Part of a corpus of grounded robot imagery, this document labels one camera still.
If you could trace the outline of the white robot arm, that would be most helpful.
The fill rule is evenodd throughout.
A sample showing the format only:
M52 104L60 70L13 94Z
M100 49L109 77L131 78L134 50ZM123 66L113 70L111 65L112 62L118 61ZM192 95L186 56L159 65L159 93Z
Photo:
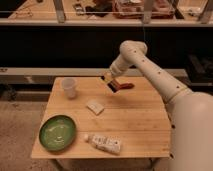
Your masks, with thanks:
M213 95L194 92L146 57L144 42L121 43L119 55L101 77L107 86L120 89L116 77L132 65L158 91L171 123L168 171L213 171Z

